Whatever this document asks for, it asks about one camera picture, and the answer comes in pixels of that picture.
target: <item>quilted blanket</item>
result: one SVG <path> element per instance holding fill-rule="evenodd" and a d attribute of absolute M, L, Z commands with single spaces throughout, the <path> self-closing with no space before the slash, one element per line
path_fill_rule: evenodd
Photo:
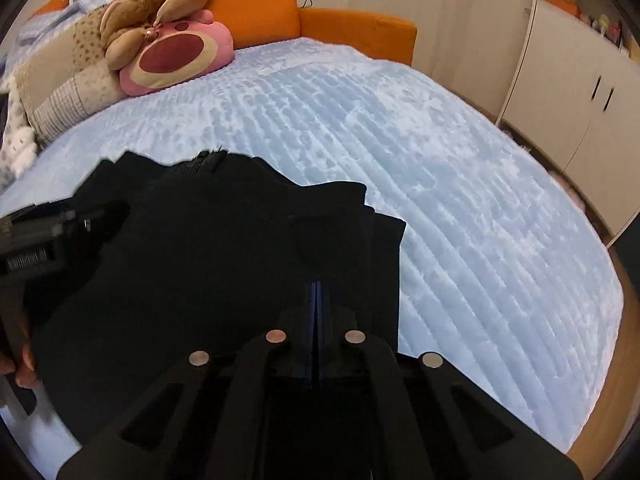
<path fill-rule="evenodd" d="M 238 51 L 218 72 L 73 127 L 2 195 L 0 214 L 68 196 L 102 157 L 132 150 L 170 164 L 215 146 L 302 185 L 366 184 L 369 205 L 408 223 L 400 350 L 440 352 L 571 446 L 618 334 L 609 256 L 533 158 L 406 66 L 303 38 Z"/>

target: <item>beige pillow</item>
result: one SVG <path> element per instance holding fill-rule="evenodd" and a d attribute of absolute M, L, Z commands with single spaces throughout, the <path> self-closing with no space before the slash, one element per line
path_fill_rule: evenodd
<path fill-rule="evenodd" d="M 125 97 L 118 73 L 107 68 L 100 46 L 105 10 L 87 14 L 15 71 L 24 109 L 43 147 Z"/>

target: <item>orange headboard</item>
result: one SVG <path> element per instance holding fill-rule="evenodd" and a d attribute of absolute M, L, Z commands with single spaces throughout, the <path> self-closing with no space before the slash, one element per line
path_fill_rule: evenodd
<path fill-rule="evenodd" d="M 300 37 L 297 0 L 209 0 L 207 9 L 231 31 L 236 48 Z"/>
<path fill-rule="evenodd" d="M 52 0 L 37 14 L 63 9 Z M 207 9 L 231 31 L 235 48 L 306 36 L 350 45 L 375 59 L 411 65 L 417 29 L 406 20 L 372 12 L 299 9 L 296 0 L 209 0 Z"/>

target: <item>cabinet door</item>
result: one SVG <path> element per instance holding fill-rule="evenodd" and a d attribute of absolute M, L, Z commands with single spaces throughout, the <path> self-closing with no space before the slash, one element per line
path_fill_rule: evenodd
<path fill-rule="evenodd" d="M 640 68 L 611 49 L 603 69 L 591 126 L 565 173 L 616 235 L 640 206 Z"/>
<path fill-rule="evenodd" d="M 564 170 L 591 121 L 609 47 L 591 27 L 539 0 L 504 119 Z M 604 92 L 602 83 L 596 95 Z"/>

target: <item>pink plush toy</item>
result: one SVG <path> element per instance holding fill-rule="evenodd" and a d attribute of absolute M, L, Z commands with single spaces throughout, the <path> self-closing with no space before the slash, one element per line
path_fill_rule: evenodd
<path fill-rule="evenodd" d="M 234 59 L 234 40 L 209 10 L 161 23 L 146 32 L 142 49 L 120 70 L 124 93 L 139 96 L 203 76 Z"/>

